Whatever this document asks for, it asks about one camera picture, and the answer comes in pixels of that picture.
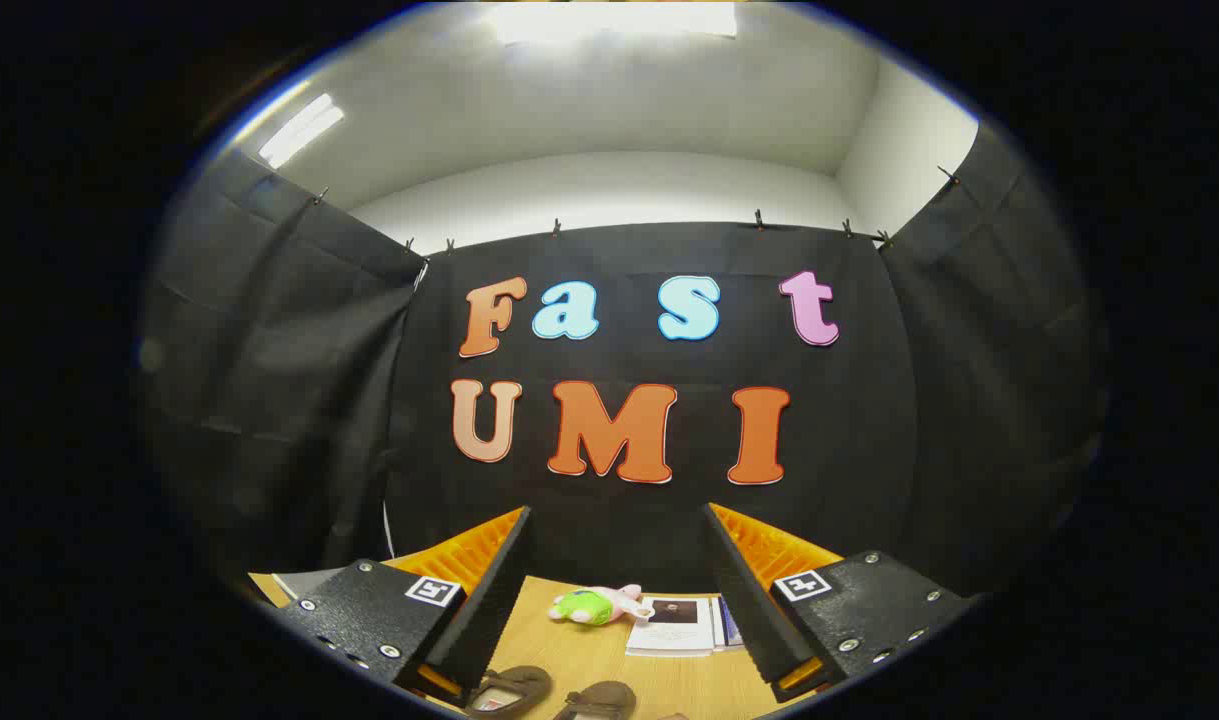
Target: white ceiling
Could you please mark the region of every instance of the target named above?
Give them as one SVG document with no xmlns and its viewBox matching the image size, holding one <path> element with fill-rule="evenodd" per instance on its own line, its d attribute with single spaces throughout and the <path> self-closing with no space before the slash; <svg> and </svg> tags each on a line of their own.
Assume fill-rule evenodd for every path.
<svg viewBox="0 0 1219 720">
<path fill-rule="evenodd" d="M 791 4 L 739 2 L 737 37 L 595 37 L 503 46 L 482 16 L 406 13 L 311 76 L 239 146 L 321 93 L 345 118 L 280 174 L 344 210 L 485 164 L 590 151 L 679 151 L 836 174 L 876 86 L 878 54 Z"/>
</svg>

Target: orange letter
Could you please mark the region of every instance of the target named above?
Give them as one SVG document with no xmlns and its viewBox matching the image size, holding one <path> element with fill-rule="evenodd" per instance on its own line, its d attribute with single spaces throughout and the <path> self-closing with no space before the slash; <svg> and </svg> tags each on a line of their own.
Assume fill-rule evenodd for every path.
<svg viewBox="0 0 1219 720">
<path fill-rule="evenodd" d="M 787 391 L 778 387 L 742 387 L 733 394 L 742 411 L 742 446 L 737 464 L 729 468 L 729 482 L 736 486 L 768 486 L 783 479 L 778 464 L 778 418 L 791 404 Z"/>
<path fill-rule="evenodd" d="M 462 454 L 473 461 L 499 462 L 512 450 L 512 415 L 516 411 L 516 398 L 521 396 L 517 383 L 495 383 L 489 394 L 496 401 L 494 411 L 494 439 L 483 442 L 475 436 L 475 398 L 485 386 L 477 381 L 453 381 L 449 391 L 453 392 L 453 441 L 458 443 Z"/>
<path fill-rule="evenodd" d="M 627 459 L 618 465 L 618 478 L 628 482 L 668 482 L 672 469 L 667 465 L 667 413 L 679 397 L 677 389 L 642 384 L 631 390 L 618 417 L 600 401 L 600 392 L 591 383 L 557 383 L 551 395 L 560 401 L 560 436 L 555 457 L 546 467 L 562 475 L 581 475 L 588 469 L 580 457 L 581 445 L 596 474 L 603 478 L 627 446 Z"/>
<path fill-rule="evenodd" d="M 475 357 L 499 350 L 494 325 L 499 325 L 499 333 L 502 333 L 512 324 L 512 297 L 522 300 L 527 291 L 525 278 L 512 278 L 468 292 L 471 314 L 467 316 L 467 340 L 458 347 L 458 356 Z"/>
</svg>

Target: slipper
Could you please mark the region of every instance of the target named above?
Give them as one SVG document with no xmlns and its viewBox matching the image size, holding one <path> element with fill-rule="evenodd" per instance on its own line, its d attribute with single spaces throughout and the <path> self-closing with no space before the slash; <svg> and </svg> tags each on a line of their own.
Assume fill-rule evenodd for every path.
<svg viewBox="0 0 1219 720">
<path fill-rule="evenodd" d="M 517 718 L 551 692 L 551 676 L 540 666 L 513 666 L 503 672 L 485 670 L 480 687 L 471 692 L 463 711 L 473 718 Z"/>
<path fill-rule="evenodd" d="M 636 693 L 614 680 L 592 683 L 581 693 L 569 693 L 555 720 L 627 720 L 636 708 Z"/>
</svg>

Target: stuffed animal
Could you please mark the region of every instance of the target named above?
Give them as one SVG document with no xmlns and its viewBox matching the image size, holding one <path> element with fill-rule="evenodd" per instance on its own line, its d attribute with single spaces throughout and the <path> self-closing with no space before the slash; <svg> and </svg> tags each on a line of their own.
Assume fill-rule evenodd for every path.
<svg viewBox="0 0 1219 720">
<path fill-rule="evenodd" d="M 649 620 L 653 618 L 655 609 L 642 605 L 640 593 L 640 585 L 635 584 L 623 585 L 622 588 L 577 588 L 551 601 L 546 615 L 553 620 L 568 618 L 583 625 L 605 625 L 617 620 L 623 612 Z"/>
</svg>

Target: foam letter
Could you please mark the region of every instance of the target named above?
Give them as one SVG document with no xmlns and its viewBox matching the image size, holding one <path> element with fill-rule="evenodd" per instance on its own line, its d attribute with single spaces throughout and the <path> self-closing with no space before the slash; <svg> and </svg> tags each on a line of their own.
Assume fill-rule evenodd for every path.
<svg viewBox="0 0 1219 720">
<path fill-rule="evenodd" d="M 551 286 L 542 294 L 544 309 L 533 316 L 533 334 L 546 340 L 586 340 L 600 328 L 596 320 L 596 288 L 584 281 Z"/>
<path fill-rule="evenodd" d="M 796 334 L 809 345 L 830 345 L 841 337 L 836 323 L 823 320 L 822 301 L 833 300 L 833 289 L 818 284 L 814 273 L 805 270 L 779 284 L 778 292 L 791 296 L 791 317 Z"/>
<path fill-rule="evenodd" d="M 516 398 L 521 396 L 518 383 L 495 383 L 489 387 L 494 396 L 494 439 L 489 442 L 475 436 L 475 398 L 485 386 L 477 381 L 453 381 L 453 441 L 462 454 L 473 461 L 499 462 L 512 450 L 512 418 Z"/>
<path fill-rule="evenodd" d="M 499 350 L 494 325 L 499 325 L 499 333 L 502 333 L 512 324 L 512 297 L 525 297 L 527 291 L 525 278 L 512 278 L 468 292 L 471 314 L 467 318 L 467 340 L 458 347 L 458 356 L 475 357 Z"/>
<path fill-rule="evenodd" d="M 742 387 L 733 394 L 742 411 L 742 445 L 737 464 L 729 468 L 729 482 L 736 486 L 768 486 L 783 479 L 778 464 L 778 419 L 791 395 L 779 387 Z"/>
<path fill-rule="evenodd" d="M 603 478 L 627 446 L 627 459 L 618 465 L 618 478 L 628 482 L 668 482 L 667 414 L 679 397 L 677 389 L 641 384 L 631 390 L 618 417 L 610 419 L 591 383 L 557 383 L 551 395 L 560 401 L 560 436 L 555 457 L 546 467 L 562 475 L 581 475 L 588 469 L 580 447 L 596 474 Z"/>
<path fill-rule="evenodd" d="M 677 275 L 661 284 L 658 302 L 667 313 L 658 318 L 658 329 L 667 340 L 702 340 L 720 324 L 716 302 L 720 286 L 711 278 Z"/>
</svg>

